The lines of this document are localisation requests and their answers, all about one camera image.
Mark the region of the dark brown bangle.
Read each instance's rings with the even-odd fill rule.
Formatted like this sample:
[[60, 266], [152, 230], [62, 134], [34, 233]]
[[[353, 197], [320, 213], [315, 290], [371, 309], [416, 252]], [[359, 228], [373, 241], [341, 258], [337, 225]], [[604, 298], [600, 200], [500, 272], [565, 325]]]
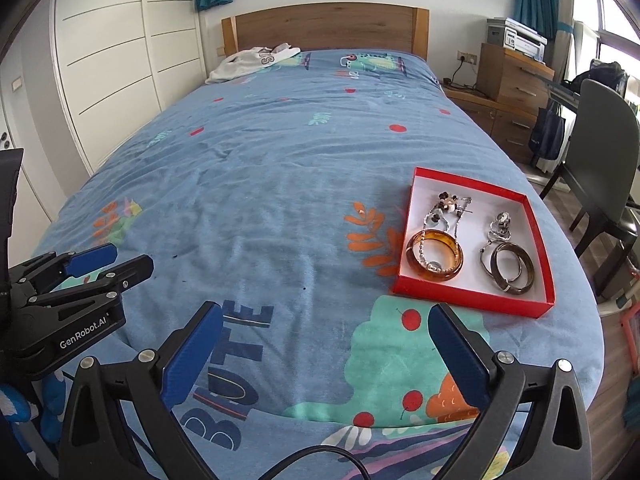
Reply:
[[499, 274], [494, 280], [498, 289], [506, 294], [521, 296], [529, 292], [536, 280], [533, 259], [520, 245], [506, 242], [498, 253]]

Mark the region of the amber bangle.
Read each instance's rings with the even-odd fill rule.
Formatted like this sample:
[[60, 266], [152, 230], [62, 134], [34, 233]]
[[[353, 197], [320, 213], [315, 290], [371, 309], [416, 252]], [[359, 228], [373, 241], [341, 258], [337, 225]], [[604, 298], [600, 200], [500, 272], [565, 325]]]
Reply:
[[452, 235], [435, 229], [414, 233], [406, 245], [405, 256], [411, 271], [429, 282], [452, 280], [464, 263], [458, 241]]

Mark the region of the red shallow box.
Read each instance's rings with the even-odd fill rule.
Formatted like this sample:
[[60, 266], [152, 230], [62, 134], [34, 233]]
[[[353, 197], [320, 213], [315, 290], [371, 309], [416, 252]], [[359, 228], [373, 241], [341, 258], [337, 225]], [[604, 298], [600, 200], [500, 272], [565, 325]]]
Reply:
[[[460, 273], [450, 281], [429, 282], [411, 271], [405, 256], [408, 241], [414, 233], [428, 229], [424, 219], [447, 192], [460, 202], [467, 197], [469, 207], [460, 221], [448, 214], [446, 222], [431, 224], [432, 229], [446, 229], [457, 237], [464, 255]], [[520, 245], [533, 259], [536, 280], [533, 288], [521, 296], [498, 289], [494, 279], [480, 265], [480, 248], [488, 241], [489, 227], [497, 214], [511, 215], [511, 242]], [[550, 262], [538, 222], [528, 198], [516, 191], [480, 180], [448, 174], [433, 169], [416, 168], [402, 240], [397, 278], [392, 291], [414, 299], [449, 302], [456, 306], [539, 318], [555, 304], [555, 288]]]

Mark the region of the small silver charm cluster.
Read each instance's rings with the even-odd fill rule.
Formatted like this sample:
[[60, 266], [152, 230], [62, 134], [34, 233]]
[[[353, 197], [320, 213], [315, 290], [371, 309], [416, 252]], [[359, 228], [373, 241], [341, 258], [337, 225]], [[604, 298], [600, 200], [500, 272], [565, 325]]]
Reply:
[[490, 227], [495, 232], [498, 232], [505, 236], [509, 236], [510, 224], [511, 224], [511, 215], [508, 212], [503, 211], [503, 212], [500, 212], [500, 214], [497, 214], [496, 220], [491, 223]]

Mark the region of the thin silver bangle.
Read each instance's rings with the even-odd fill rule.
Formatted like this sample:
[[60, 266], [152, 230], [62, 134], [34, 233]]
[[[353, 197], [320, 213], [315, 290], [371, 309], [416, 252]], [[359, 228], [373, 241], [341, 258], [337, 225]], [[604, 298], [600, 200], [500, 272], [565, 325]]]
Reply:
[[506, 248], [506, 242], [490, 242], [485, 243], [480, 248], [480, 265], [487, 275], [494, 280], [498, 278], [499, 263], [498, 253], [500, 249]]

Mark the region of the blue patterned bedspread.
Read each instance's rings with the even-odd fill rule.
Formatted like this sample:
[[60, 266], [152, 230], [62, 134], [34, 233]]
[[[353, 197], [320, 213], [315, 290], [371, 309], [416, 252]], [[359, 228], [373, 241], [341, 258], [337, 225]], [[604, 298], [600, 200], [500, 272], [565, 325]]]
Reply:
[[221, 479], [300, 448], [346, 448], [375, 479], [429, 479], [471, 419], [428, 334], [392, 292], [416, 168], [524, 194], [553, 275], [540, 318], [460, 309], [526, 364], [568, 359], [591, 402], [604, 369], [588, 278], [521, 169], [412, 55], [316, 51], [193, 91], [63, 206], [40, 252], [111, 243], [149, 255], [102, 363], [158, 347], [205, 301], [224, 327], [175, 415]]

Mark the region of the white wardrobe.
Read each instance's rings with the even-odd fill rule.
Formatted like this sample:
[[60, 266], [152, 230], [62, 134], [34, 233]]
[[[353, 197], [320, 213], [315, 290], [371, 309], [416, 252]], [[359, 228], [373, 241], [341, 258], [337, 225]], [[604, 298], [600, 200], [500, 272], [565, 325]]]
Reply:
[[52, 15], [58, 88], [90, 172], [205, 80], [194, 0], [53, 0]]

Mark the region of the white garment on bed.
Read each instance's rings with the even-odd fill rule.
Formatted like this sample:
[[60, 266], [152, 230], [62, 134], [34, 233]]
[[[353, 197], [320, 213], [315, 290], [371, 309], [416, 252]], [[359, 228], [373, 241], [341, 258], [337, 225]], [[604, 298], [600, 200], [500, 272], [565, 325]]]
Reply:
[[248, 76], [265, 68], [295, 58], [302, 50], [286, 42], [277, 47], [252, 47], [239, 50], [224, 58], [206, 78], [206, 84], [219, 84]]

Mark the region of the grey desk chair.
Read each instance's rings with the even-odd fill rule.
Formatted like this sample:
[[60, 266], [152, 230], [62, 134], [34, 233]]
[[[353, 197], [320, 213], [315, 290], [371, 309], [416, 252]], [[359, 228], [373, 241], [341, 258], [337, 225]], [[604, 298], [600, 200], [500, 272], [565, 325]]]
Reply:
[[608, 287], [626, 262], [639, 237], [639, 228], [627, 204], [639, 166], [639, 124], [628, 103], [599, 81], [580, 86], [574, 128], [566, 157], [557, 166], [540, 196], [546, 197], [562, 179], [588, 216], [588, 226], [574, 248], [581, 256], [601, 234], [620, 243], [593, 277], [597, 296]]

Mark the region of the dark blue hanging bag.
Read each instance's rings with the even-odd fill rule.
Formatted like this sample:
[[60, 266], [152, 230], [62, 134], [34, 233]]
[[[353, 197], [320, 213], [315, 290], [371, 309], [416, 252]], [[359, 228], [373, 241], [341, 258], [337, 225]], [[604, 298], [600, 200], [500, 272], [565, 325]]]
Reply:
[[558, 158], [565, 133], [565, 118], [560, 114], [558, 103], [551, 103], [538, 110], [537, 119], [529, 136], [528, 147], [533, 153], [533, 161]]

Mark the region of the low wooden nightstand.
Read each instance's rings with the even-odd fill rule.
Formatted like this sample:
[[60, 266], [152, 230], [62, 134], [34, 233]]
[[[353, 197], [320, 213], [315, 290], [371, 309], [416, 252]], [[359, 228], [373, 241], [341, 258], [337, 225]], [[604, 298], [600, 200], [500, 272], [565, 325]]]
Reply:
[[468, 114], [514, 162], [529, 164], [533, 152], [528, 147], [536, 117], [517, 108], [491, 101], [471, 91], [444, 88], [446, 96]]

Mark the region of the wooden drawer chest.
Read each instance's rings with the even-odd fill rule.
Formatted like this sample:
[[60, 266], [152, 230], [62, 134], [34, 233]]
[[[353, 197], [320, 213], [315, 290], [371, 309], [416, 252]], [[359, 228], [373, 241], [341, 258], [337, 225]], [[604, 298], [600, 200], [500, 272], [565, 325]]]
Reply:
[[489, 99], [536, 115], [549, 101], [554, 71], [518, 51], [482, 44], [476, 88]]

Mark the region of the dark backpack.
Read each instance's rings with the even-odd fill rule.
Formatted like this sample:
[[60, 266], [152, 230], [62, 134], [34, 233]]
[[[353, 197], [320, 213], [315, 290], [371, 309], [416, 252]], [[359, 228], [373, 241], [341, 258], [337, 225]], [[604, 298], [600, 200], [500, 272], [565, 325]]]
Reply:
[[575, 93], [580, 92], [582, 83], [585, 80], [594, 80], [604, 84], [616, 91], [621, 96], [625, 95], [626, 84], [628, 80], [628, 74], [623, 70], [617, 62], [601, 62], [600, 60], [592, 60], [589, 70], [577, 75], [573, 80], [568, 83], [570, 91]]

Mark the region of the white printer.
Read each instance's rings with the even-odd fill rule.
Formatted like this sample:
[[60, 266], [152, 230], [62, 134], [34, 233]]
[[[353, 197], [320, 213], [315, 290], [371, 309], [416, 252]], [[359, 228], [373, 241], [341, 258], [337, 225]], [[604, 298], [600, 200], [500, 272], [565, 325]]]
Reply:
[[547, 39], [513, 18], [488, 18], [487, 42], [544, 62]]

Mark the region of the wall power socket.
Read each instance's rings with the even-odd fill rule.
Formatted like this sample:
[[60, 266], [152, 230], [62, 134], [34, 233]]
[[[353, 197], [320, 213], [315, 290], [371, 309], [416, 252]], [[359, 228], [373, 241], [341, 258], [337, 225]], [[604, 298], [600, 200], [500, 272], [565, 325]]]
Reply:
[[477, 59], [478, 59], [478, 56], [476, 54], [473, 54], [473, 53], [461, 52], [461, 51], [459, 51], [457, 53], [457, 60], [461, 61], [463, 63], [476, 65], [477, 64]]

